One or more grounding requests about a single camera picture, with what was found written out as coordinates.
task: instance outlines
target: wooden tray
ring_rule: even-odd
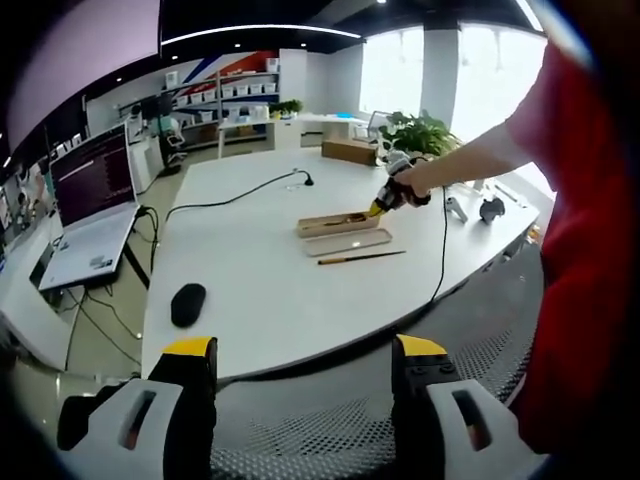
[[[296,232],[300,238],[311,238],[376,228],[379,223],[380,217],[369,217],[367,212],[342,213],[328,217],[302,218],[298,220]]]

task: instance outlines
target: monitor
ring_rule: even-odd
[[[136,199],[124,124],[118,125],[51,163],[63,226]]]

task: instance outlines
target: table leg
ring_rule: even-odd
[[[123,253],[125,258],[129,261],[129,263],[133,267],[133,271],[136,272],[136,275],[138,276],[142,284],[145,286],[147,290],[149,290],[149,277],[147,276],[145,271],[142,269],[140,262],[138,262],[138,259],[136,258],[135,254],[133,253],[133,250],[131,250],[131,247],[129,246],[128,243],[124,244]]]
[[[218,129],[218,158],[222,158],[222,147],[224,147],[224,128]]]

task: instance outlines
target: potted plant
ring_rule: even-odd
[[[287,100],[269,105],[269,111],[279,118],[292,118],[302,111],[300,100]]]
[[[379,128],[385,150],[401,150],[411,157],[430,160],[442,156],[461,145],[441,120],[431,117],[426,110],[422,115],[405,116],[394,112],[387,117],[389,125]]]

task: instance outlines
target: wooden box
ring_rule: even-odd
[[[377,228],[379,223],[380,217],[369,217],[367,212],[342,213],[328,217],[302,218],[298,220],[296,232],[300,238],[311,238]]]
[[[331,139],[322,142],[322,156],[376,166],[376,147],[357,140]]]

